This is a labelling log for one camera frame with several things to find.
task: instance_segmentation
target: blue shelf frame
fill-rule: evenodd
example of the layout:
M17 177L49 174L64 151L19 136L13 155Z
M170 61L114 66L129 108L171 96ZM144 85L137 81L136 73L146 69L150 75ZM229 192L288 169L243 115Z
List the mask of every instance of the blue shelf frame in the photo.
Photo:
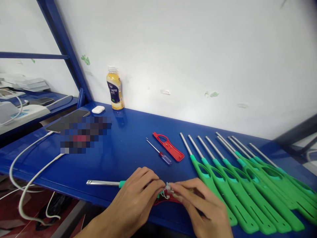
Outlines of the blue shelf frame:
M52 32L55 42L61 52L61 55L18 53L18 52L0 52L0 58L10 59L51 59L65 60L70 74L79 91L77 108L82 107L92 101L88 85L84 74L80 68L72 44L68 38L63 21L59 15L54 0L37 0L43 16Z

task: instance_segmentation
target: hand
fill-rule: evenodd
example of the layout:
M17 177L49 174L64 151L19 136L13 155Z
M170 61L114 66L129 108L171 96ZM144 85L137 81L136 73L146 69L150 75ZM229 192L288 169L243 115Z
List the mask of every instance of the hand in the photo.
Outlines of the hand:
M148 220L165 183L150 169L138 168L125 182L110 206L95 217L78 237L131 237Z
M169 185L174 189L173 196L186 208L198 238L233 238L225 204L200 179Z

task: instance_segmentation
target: white paper stack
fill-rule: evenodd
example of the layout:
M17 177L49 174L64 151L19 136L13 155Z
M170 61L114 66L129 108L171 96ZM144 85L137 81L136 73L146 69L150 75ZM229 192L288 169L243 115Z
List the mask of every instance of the white paper stack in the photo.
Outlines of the white paper stack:
M50 88L43 78L23 77L16 79L15 82L22 89L32 92L39 92Z
M43 78L24 77L22 74L0 74L1 86L40 92L50 87Z

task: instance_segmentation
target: bottle label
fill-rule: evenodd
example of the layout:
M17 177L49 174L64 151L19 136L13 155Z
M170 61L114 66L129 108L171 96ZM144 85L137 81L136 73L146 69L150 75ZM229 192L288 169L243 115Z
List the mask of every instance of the bottle label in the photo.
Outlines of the bottle label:
M120 92L120 89L118 89L118 87L112 83L108 83L108 87L109 87L109 90L110 90L110 95L111 95L111 101L113 103L119 103L120 102L120 97L119 97L119 92Z

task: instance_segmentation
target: silver metal rod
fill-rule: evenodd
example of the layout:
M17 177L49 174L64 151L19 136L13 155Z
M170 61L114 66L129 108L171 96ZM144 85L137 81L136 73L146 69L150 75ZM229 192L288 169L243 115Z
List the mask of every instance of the silver metal rod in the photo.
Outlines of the silver metal rod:
M184 142L184 144L185 144L185 146L186 146L186 149L188 150L189 155L192 155L192 151L191 151L191 149L188 147L188 144L187 144L187 142L186 142L186 140L185 140L185 138L184 138L184 136L183 136L183 133L180 133L180 135L181 135L181 138L183 139L183 142Z
M249 152L249 154L250 154L252 157L255 156L255 154L253 154L253 153L252 153L244 144L242 144L236 137L232 136L232 138L235 139L235 140L239 143L239 145L243 147L243 149L245 149L247 152Z
M220 142L227 148L227 150L233 154L233 156L234 156L236 159L239 159L239 157L235 154L235 152L227 145L227 143L225 143L225 141L224 141L223 139L221 139L221 137L217 136L217 138L218 138L218 140L220 140Z
M192 144L194 145L195 149L197 150L199 156L200 156L201 158L204 158L204 156L202 155L202 153L201 153L200 150L198 149L196 143L193 141L192 137L191 137L190 135L188 135L188 137L189 137L190 141L192 142Z
M208 149L208 147L206 146L205 142L200 138L200 136L198 136L198 139L200 140L200 142L202 143L202 145L205 147L205 149L207 150L208 154L210 155L210 157L212 159L215 159L214 155L211 153L211 151Z
M249 143L260 155L262 155L268 162L270 162L274 167L278 168L278 166L270 160L268 157L265 156L258 148L256 148L252 143Z
M146 138L146 141L159 153L159 151L154 147L154 145L151 144L151 142L148 141L147 138Z
M232 151L236 151L235 148L233 148L228 141L226 141L218 132L216 132L216 134L227 144L227 146L229 146L229 148L232 150Z
M207 141L211 144L211 146L215 149L215 151L218 153L218 155L224 159L224 156L222 155L222 153L220 153L220 151L217 149L217 147L213 144L213 142L211 142L211 140L208 138L208 136L206 136Z
M251 159L251 156L247 154L247 152L244 151L244 149L241 148L241 146L239 146L231 137L228 137L229 140L231 140L231 142L243 153L245 154L246 157L248 157L249 159Z
M120 182L100 181L100 180L88 180L87 185L107 185L119 187Z

